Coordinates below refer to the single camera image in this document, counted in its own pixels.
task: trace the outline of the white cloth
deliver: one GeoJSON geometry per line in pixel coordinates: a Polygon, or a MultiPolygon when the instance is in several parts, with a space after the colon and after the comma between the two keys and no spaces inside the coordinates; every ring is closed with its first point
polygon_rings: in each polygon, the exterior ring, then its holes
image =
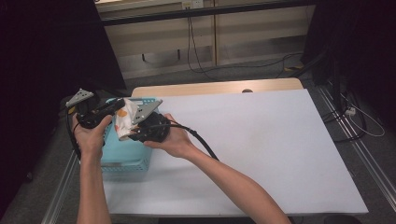
{"type": "Polygon", "coordinates": [[[136,125],[132,123],[134,122],[134,116],[139,108],[137,104],[127,98],[123,100],[125,101],[125,106],[117,111],[116,123],[114,125],[120,141],[130,139],[128,136],[132,134],[131,130],[136,127],[136,125]]]}

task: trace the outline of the forearm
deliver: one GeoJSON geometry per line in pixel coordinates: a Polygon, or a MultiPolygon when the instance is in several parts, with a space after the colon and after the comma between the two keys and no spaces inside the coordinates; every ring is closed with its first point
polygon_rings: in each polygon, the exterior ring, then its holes
{"type": "Polygon", "coordinates": [[[78,223],[111,223],[98,160],[81,159],[78,223]]]}
{"type": "Polygon", "coordinates": [[[254,180],[200,150],[188,158],[256,223],[290,223],[271,196],[254,180]]]}

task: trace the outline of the electrical outlet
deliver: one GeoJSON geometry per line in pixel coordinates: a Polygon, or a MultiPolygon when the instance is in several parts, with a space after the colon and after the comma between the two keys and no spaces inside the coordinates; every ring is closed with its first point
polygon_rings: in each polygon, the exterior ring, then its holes
{"type": "Polygon", "coordinates": [[[192,8],[202,8],[204,7],[204,0],[192,1],[192,8]]]}
{"type": "Polygon", "coordinates": [[[193,8],[192,7],[192,1],[181,2],[181,9],[186,10],[186,9],[189,9],[189,8],[193,8]]]}

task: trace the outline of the white paper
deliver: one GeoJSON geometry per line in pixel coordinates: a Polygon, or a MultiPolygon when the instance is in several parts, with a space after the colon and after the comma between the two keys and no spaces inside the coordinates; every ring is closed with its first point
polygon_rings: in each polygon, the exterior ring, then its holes
{"type": "MultiPolygon", "coordinates": [[[[286,214],[368,212],[306,90],[161,99],[161,113],[197,131],[286,214]]],[[[148,172],[105,175],[104,183],[111,214],[245,215],[198,168],[160,149],[148,172]]]]}

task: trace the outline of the wrist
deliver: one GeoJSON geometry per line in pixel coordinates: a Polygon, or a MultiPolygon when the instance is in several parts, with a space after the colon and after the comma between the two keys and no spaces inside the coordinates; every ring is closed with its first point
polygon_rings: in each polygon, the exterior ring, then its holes
{"type": "Polygon", "coordinates": [[[96,155],[89,155],[88,153],[81,153],[81,166],[101,166],[100,157],[96,155]]]}
{"type": "Polygon", "coordinates": [[[192,163],[195,163],[196,161],[200,160],[203,156],[206,156],[206,154],[195,145],[188,146],[187,150],[190,153],[186,156],[185,159],[192,163]]]}

